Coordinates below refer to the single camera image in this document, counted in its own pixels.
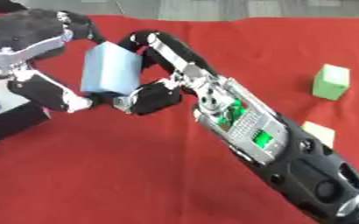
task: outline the table surface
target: table surface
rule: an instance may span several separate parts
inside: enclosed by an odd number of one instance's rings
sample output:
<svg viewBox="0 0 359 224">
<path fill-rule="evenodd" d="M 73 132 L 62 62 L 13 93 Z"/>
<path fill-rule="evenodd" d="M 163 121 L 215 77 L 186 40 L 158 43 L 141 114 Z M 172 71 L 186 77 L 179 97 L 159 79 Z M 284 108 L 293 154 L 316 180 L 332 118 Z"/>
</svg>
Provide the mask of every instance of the table surface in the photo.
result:
<svg viewBox="0 0 359 224">
<path fill-rule="evenodd" d="M 336 130 L 335 149 L 359 170 L 359 19 L 94 20 L 113 42 L 139 29 L 178 36 L 273 109 Z M 77 89 L 92 46 L 73 42 L 39 67 Z M 339 101 L 310 95 L 324 63 L 351 69 Z M 143 79 L 164 76 L 154 67 Z M 313 223 L 194 122 L 194 102 L 144 117 L 55 113 L 0 142 L 0 224 Z"/>
</svg>

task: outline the green cube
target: green cube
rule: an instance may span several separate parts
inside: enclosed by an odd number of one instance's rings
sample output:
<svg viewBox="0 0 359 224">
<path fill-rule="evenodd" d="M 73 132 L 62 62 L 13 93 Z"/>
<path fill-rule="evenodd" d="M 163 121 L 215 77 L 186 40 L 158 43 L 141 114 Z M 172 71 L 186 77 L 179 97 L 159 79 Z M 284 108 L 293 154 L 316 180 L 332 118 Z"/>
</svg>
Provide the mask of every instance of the green cube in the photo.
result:
<svg viewBox="0 0 359 224">
<path fill-rule="evenodd" d="M 349 69 L 324 65 L 313 83 L 313 95 L 336 101 L 349 88 Z"/>
</svg>

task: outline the black robotic finger segment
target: black robotic finger segment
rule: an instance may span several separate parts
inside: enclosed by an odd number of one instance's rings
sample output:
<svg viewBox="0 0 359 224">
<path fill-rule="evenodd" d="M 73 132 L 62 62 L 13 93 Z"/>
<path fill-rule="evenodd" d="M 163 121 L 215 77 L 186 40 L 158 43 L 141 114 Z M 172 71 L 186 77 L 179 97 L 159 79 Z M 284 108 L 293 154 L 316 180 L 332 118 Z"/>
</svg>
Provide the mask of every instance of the black robotic finger segment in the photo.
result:
<svg viewBox="0 0 359 224">
<path fill-rule="evenodd" d="M 63 89 L 40 76 L 34 75 L 24 82 L 10 80 L 8 89 L 16 95 L 22 95 L 26 99 L 51 110 L 68 110 L 68 106 L 63 101 Z"/>
</svg>

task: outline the robotic finger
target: robotic finger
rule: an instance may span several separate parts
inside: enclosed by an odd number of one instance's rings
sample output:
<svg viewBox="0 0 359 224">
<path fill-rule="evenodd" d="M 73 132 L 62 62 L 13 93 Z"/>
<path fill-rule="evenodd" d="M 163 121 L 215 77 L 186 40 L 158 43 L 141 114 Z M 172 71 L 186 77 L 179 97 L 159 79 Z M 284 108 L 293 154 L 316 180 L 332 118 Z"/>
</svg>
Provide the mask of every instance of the robotic finger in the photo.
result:
<svg viewBox="0 0 359 224">
<path fill-rule="evenodd" d="M 8 89 L 16 94 L 54 111 L 73 113 L 92 107 L 93 102 L 80 97 L 64 84 L 36 69 L 14 72 L 8 81 Z"/>
</svg>

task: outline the screw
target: screw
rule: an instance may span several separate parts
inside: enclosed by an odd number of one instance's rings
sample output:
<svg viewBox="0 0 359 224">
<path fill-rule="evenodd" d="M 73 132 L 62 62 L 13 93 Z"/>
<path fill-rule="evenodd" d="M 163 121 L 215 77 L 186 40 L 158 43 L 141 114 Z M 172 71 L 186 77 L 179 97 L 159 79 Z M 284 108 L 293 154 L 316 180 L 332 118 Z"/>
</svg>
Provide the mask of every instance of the screw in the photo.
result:
<svg viewBox="0 0 359 224">
<path fill-rule="evenodd" d="M 309 153 L 312 150 L 312 144 L 308 140 L 304 140 L 299 143 L 299 148 Z"/>
</svg>

